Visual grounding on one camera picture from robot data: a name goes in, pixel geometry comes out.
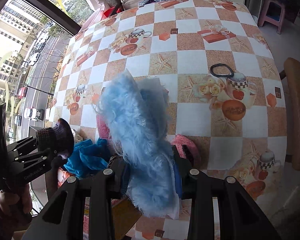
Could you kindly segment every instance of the road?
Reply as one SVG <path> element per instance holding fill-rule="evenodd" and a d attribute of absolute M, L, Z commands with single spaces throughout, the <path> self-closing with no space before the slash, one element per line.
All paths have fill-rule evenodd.
<path fill-rule="evenodd" d="M 60 38 L 60 37 L 50 37 L 44 47 L 43 51 L 40 53 L 40 57 L 37 63 L 34 65 L 35 70 L 33 72 L 29 86 L 38 88 L 40 90 L 50 92 L 50 87 L 52 84 L 52 77 L 55 73 L 57 67 L 57 62 L 61 58 L 61 53 L 63 53 L 65 47 L 68 45 L 70 38 Z M 48 94 L 37 91 L 32 88 L 28 88 L 28 92 L 25 100 L 24 109 L 28 108 L 38 108 L 46 109 L 48 102 Z M 21 137 L 25 138 L 29 135 L 29 126 L 43 127 L 44 121 L 30 121 L 24 118 L 22 114 L 21 122 Z"/>

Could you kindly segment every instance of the silver screw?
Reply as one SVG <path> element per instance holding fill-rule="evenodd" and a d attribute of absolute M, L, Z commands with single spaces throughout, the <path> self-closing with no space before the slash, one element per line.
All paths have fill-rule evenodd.
<path fill-rule="evenodd" d="M 199 171 L 197 169 L 191 169 L 190 170 L 190 174 L 191 175 L 198 175 L 199 174 Z"/>
<path fill-rule="evenodd" d="M 235 183 L 235 178 L 232 176 L 227 177 L 227 182 L 229 183 Z"/>
<path fill-rule="evenodd" d="M 73 183 L 73 182 L 75 182 L 75 180 L 76 180 L 76 177 L 75 177 L 75 176 L 71 176 L 71 177 L 69 177 L 69 178 L 67 179 L 67 182 Z"/>
<path fill-rule="evenodd" d="M 103 174 L 104 175 L 110 175 L 112 173 L 112 170 L 111 169 L 105 169 L 104 171 L 103 171 Z"/>

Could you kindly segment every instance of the pink plastic stool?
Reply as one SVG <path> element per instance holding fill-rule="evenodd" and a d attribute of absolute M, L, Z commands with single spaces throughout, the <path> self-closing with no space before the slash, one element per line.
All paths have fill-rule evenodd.
<path fill-rule="evenodd" d="M 271 2 L 277 4 L 281 7 L 281 14 L 280 14 L 279 21 L 276 21 L 276 20 L 274 20 L 274 19 L 267 16 L 268 8 L 269 8 L 269 5 L 270 5 Z M 284 4 L 279 3 L 277 0 L 265 0 L 265 2 L 263 4 L 262 11 L 261 11 L 261 15 L 259 17 L 258 25 L 262 27 L 265 21 L 270 22 L 270 23 L 278 26 L 277 33 L 281 34 L 281 27 L 282 27 L 282 24 L 283 24 L 284 13 L 285 13 Z"/>

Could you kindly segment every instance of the tablecloth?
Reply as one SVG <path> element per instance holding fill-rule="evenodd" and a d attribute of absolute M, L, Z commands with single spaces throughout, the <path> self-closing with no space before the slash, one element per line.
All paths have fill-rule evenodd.
<path fill-rule="evenodd" d="M 212 76 L 209 67 L 216 63 L 227 64 L 234 76 Z M 50 125 L 62 117 L 96 141 L 99 95 L 124 69 L 136 80 L 158 77 L 169 91 L 167 140 L 182 134 L 194 141 L 202 159 L 197 168 L 216 178 L 234 176 L 267 213 L 285 160 L 286 109 L 271 51 L 247 8 L 172 0 L 80 31 L 63 60 Z M 184 200 L 179 220 L 141 217 L 128 235 L 184 240 L 190 209 L 191 200 Z M 218 220 L 215 231 L 218 238 Z"/>

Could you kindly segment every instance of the pink knitted fabric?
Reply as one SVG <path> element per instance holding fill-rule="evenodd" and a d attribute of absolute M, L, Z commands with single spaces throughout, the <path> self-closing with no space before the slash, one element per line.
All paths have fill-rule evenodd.
<path fill-rule="evenodd" d="M 103 117 L 100 114 L 97 114 L 97 128 L 99 133 L 99 138 L 109 139 L 109 128 L 106 125 L 106 122 L 103 120 Z"/>
<path fill-rule="evenodd" d="M 181 158 L 186 159 L 186 154 L 182 150 L 182 145 L 186 145 L 193 156 L 194 159 L 194 166 L 198 167 L 201 163 L 201 156 L 199 154 L 199 150 L 194 144 L 193 141 L 189 140 L 187 137 L 177 134 L 176 137 L 170 142 L 171 145 L 175 145 L 179 152 Z"/>

